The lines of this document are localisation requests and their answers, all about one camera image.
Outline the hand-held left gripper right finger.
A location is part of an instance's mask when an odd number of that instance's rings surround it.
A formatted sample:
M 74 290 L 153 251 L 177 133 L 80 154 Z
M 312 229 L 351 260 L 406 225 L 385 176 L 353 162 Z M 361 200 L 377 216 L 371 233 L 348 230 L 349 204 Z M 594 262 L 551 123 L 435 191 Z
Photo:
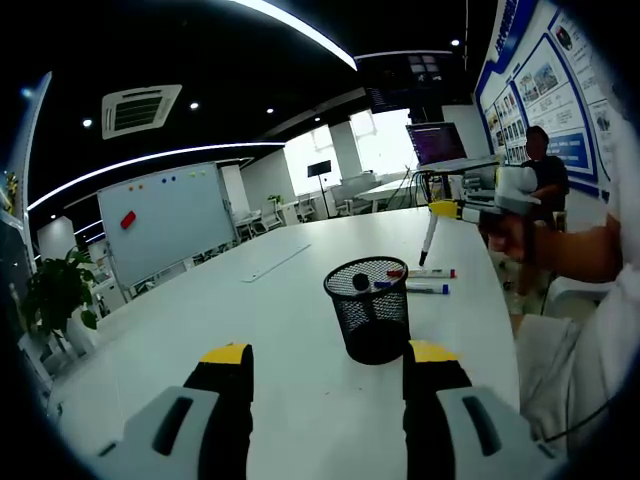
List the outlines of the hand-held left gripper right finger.
M 548 479 L 565 461 L 442 346 L 407 343 L 403 399 L 409 479 Z

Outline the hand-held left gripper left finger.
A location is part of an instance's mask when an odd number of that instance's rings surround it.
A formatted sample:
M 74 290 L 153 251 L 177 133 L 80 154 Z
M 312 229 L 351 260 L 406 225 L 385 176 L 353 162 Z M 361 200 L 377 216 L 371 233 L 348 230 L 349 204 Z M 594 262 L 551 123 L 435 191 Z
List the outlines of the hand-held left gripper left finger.
M 245 479 L 254 354 L 232 343 L 205 354 L 181 386 L 165 389 L 94 460 L 101 479 Z

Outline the person's right hand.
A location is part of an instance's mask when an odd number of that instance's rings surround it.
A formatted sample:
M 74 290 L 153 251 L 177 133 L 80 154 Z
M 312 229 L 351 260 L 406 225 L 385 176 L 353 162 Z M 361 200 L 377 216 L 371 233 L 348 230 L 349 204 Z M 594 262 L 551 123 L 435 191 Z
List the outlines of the person's right hand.
M 489 246 L 519 263 L 535 262 L 536 225 L 515 214 L 483 213 L 479 229 L 488 236 Z

